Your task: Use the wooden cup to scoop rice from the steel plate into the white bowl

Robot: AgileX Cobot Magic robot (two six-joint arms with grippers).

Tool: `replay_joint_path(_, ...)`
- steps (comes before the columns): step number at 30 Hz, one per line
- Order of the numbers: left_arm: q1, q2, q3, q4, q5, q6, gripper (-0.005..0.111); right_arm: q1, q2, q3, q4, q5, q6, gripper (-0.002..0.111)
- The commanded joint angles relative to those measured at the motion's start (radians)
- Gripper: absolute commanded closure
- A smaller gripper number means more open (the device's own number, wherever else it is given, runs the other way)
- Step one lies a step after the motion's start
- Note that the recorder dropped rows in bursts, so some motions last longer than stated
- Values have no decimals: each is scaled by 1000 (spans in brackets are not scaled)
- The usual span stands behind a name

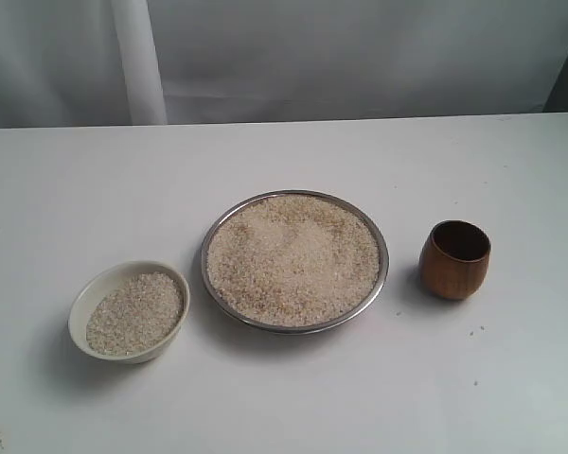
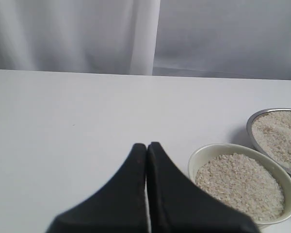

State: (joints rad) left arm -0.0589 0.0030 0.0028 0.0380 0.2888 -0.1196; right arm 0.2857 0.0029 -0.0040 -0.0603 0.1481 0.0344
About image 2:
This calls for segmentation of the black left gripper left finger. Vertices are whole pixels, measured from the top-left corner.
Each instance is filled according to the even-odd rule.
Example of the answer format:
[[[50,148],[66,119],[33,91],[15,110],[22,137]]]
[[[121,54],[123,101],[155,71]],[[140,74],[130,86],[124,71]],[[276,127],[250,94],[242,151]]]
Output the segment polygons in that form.
[[[48,233],[146,233],[146,146],[136,143],[95,194],[59,214]]]

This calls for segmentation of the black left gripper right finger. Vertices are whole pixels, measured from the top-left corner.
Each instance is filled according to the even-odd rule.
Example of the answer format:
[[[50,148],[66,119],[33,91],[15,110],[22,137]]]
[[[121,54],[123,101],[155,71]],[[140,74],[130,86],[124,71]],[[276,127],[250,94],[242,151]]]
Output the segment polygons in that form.
[[[146,156],[153,233],[258,233],[253,220],[212,198],[190,181],[158,142]]]

